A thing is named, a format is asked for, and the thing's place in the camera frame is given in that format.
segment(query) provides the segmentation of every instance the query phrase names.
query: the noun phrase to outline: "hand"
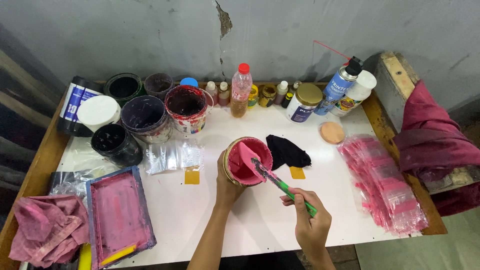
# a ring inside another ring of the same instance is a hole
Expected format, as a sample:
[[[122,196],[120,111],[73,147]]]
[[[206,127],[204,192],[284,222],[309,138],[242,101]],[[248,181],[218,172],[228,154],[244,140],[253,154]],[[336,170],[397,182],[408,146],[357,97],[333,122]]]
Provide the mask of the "hand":
[[[232,183],[227,177],[227,173],[223,168],[223,156],[225,151],[220,154],[217,161],[218,176],[216,177],[216,207],[228,209],[230,211],[233,204],[237,201],[245,187],[241,187]]]
[[[323,256],[332,216],[327,212],[315,192],[292,187],[289,187],[288,191],[295,194],[295,201],[286,195],[280,198],[285,206],[295,204],[297,210],[295,237],[307,259],[313,262]],[[313,218],[307,212],[304,200],[317,209],[317,214]]]

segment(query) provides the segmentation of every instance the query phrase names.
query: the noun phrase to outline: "red bottle cap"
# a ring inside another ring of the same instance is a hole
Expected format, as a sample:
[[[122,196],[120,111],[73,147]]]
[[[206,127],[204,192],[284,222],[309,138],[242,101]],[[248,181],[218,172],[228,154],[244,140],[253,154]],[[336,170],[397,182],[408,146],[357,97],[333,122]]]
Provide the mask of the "red bottle cap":
[[[247,74],[248,72],[250,72],[250,66],[248,64],[241,63],[239,65],[239,72],[241,74]]]

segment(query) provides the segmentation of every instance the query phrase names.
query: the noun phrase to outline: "wall crack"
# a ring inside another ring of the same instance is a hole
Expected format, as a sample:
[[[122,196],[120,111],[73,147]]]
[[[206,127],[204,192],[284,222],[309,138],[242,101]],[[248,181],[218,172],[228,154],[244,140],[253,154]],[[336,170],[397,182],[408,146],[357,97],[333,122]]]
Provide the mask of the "wall crack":
[[[231,30],[233,27],[232,21],[230,20],[230,16],[228,15],[227,12],[223,11],[223,9],[220,7],[220,4],[218,4],[217,1],[216,3],[216,10],[218,11],[218,19],[220,21],[220,40],[218,42],[218,47],[220,48],[220,66],[222,69],[222,75],[224,80],[227,80],[227,77],[225,76],[225,72],[223,70],[223,59],[222,59],[222,38],[224,38]]]

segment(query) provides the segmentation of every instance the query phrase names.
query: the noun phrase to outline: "blue label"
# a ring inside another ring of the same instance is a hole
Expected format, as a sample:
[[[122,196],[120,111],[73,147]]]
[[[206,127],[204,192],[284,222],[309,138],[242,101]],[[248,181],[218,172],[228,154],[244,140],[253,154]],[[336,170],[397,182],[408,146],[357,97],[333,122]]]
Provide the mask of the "blue label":
[[[70,120],[72,122],[80,121],[77,118],[78,107],[87,99],[103,95],[102,93],[93,91],[83,86],[78,86],[70,83],[67,96],[65,97],[65,103],[60,112],[60,117]]]
[[[313,110],[314,109],[305,109],[299,106],[297,110],[293,113],[291,120],[299,123],[305,122],[312,114]]]
[[[345,91],[347,91],[352,84],[353,82],[342,79],[338,72],[335,73],[323,91],[324,97],[322,101],[320,101],[320,104],[318,104],[313,112],[318,115],[326,115],[327,112],[335,106],[335,103],[343,97]]]

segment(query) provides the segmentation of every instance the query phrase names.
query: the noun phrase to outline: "gray wall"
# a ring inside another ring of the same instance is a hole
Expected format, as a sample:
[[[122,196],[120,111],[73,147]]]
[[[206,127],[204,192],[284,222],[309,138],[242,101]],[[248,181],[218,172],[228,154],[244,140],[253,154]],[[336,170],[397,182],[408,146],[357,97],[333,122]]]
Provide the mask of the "gray wall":
[[[314,39],[362,59],[389,49],[403,53],[450,110],[480,95],[475,2],[2,0],[0,24],[15,39],[7,43],[24,47],[18,54],[64,84],[121,72],[229,80],[241,62],[254,80],[313,81],[346,61]]]

